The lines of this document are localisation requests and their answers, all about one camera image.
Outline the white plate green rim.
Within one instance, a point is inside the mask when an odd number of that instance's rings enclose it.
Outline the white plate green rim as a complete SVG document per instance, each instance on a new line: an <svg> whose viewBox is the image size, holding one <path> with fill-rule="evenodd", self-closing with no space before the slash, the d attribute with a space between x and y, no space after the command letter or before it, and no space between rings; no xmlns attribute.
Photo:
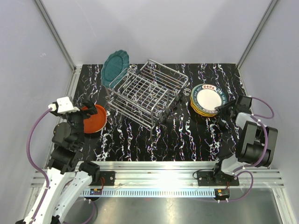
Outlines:
<svg viewBox="0 0 299 224"><path fill-rule="evenodd" d="M224 92L211 84L195 86L191 92L191 100L197 109L210 114L217 114L217 108L228 102Z"/></svg>

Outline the teal scalloped plate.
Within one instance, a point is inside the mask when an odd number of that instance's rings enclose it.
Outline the teal scalloped plate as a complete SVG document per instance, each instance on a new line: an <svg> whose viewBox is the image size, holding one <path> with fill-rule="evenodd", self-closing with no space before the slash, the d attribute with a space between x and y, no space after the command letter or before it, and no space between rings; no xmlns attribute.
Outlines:
<svg viewBox="0 0 299 224"><path fill-rule="evenodd" d="M101 83L104 87L114 86L126 75L129 68L129 55L124 50L112 53L101 69Z"/></svg>

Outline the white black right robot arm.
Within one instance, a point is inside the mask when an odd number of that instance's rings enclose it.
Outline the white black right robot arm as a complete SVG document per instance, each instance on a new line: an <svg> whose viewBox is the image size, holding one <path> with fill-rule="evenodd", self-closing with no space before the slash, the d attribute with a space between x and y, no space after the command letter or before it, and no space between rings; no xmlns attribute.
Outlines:
<svg viewBox="0 0 299 224"><path fill-rule="evenodd" d="M251 111L252 100L264 103L271 111L270 116L254 114ZM216 185L224 185L235 181L242 171L251 167L268 167L274 157L278 130L266 126L261 118L272 119L275 116L272 107L252 96L239 95L237 99L217 107L219 114L233 119L241 128L241 136L235 146L235 154L219 160L210 175Z"/></svg>

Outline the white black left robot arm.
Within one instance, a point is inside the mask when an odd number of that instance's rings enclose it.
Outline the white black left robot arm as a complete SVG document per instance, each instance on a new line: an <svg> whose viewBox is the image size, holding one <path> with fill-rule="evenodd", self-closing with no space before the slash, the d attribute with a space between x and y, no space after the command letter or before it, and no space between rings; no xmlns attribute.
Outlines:
<svg viewBox="0 0 299 224"><path fill-rule="evenodd" d="M62 224L83 190L100 182L99 165L90 161L79 162L85 140L84 120L97 114L91 100L84 101L83 105L85 110L74 106L71 97L58 98L33 124L26 143L26 154L30 164L44 176L45 181L30 212L18 223ZM30 143L36 126L48 113L65 121L53 130L54 150L44 171L33 162Z"/></svg>

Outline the orange round plastic plate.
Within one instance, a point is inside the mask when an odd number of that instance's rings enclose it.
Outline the orange round plastic plate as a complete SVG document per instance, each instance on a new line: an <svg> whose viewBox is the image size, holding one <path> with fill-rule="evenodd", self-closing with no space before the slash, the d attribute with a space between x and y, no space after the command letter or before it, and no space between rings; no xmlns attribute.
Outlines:
<svg viewBox="0 0 299 224"><path fill-rule="evenodd" d="M107 112L100 105L94 105L97 113L91 115L90 118L84 119L84 133L93 134L103 129L107 123Z"/></svg>

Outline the left small circuit board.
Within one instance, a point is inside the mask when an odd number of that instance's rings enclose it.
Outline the left small circuit board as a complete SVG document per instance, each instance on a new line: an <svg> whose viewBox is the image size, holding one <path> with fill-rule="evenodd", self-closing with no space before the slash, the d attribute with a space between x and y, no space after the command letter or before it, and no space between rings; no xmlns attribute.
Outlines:
<svg viewBox="0 0 299 224"><path fill-rule="evenodd" d="M101 189L90 189L90 195L102 195Z"/></svg>

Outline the small circuit board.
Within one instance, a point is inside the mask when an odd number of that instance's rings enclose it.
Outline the small circuit board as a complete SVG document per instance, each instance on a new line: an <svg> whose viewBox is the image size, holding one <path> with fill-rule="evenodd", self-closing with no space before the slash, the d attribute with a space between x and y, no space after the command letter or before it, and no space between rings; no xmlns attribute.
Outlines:
<svg viewBox="0 0 299 224"><path fill-rule="evenodd" d="M90 189L90 195L102 195L101 189Z"/></svg>
<svg viewBox="0 0 299 224"><path fill-rule="evenodd" d="M229 189L218 189L217 196L229 198L230 197L230 190Z"/></svg>

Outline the right small circuit board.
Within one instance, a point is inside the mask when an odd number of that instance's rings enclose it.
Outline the right small circuit board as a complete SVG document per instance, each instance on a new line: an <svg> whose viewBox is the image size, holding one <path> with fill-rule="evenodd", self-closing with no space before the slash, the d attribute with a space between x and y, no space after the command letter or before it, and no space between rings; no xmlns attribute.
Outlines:
<svg viewBox="0 0 299 224"><path fill-rule="evenodd" d="M230 190L229 189L218 189L217 196L229 198L230 197Z"/></svg>

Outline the aluminium frame rail left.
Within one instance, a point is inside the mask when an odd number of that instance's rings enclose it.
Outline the aluminium frame rail left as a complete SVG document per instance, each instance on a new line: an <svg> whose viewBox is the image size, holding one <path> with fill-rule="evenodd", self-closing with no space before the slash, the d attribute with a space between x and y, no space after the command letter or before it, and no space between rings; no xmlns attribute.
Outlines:
<svg viewBox="0 0 299 224"><path fill-rule="evenodd" d="M50 18L50 15L49 15L43 1L42 0L33 0L33 3L35 4L38 12L40 13L41 17L44 20L49 32L51 33L56 45L58 46L60 52L62 53L64 59L66 60L68 66L71 69L72 75L71 75L71 78L69 80L69 83L68 83L68 86L66 89L66 95L74 97L82 66L78 66L73 62L71 55L68 53L66 46L63 43L52 19Z"/></svg>

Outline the aluminium front mounting rail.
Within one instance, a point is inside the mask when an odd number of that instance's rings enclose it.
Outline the aluminium front mounting rail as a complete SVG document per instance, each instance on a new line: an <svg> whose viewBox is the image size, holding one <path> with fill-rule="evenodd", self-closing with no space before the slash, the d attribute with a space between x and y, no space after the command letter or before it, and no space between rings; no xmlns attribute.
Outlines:
<svg viewBox="0 0 299 224"><path fill-rule="evenodd" d="M215 198L218 189L240 190L241 195L267 189L276 197L285 193L280 172L269 168L248 169L224 185L210 175L214 162L98 162L102 179L87 186L80 197L196 197ZM101 189L102 195L90 195Z"/></svg>

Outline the aluminium frame post right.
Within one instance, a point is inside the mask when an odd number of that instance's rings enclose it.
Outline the aluminium frame post right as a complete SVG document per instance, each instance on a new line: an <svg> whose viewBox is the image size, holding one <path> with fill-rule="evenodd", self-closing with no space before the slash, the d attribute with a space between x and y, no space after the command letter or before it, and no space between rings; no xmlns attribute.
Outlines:
<svg viewBox="0 0 299 224"><path fill-rule="evenodd" d="M255 31L253 32L253 35L251 36L244 52L241 55L240 60L238 61L238 63L236 64L237 68L240 69L242 67L242 65L244 64L245 60L247 59L248 55L250 54L252 48L254 47L256 41L258 40L261 32L263 31L263 29L265 28L268 20L270 19L272 13L275 11L277 5L279 4L280 0L271 0L264 12L264 14L262 15Z"/></svg>

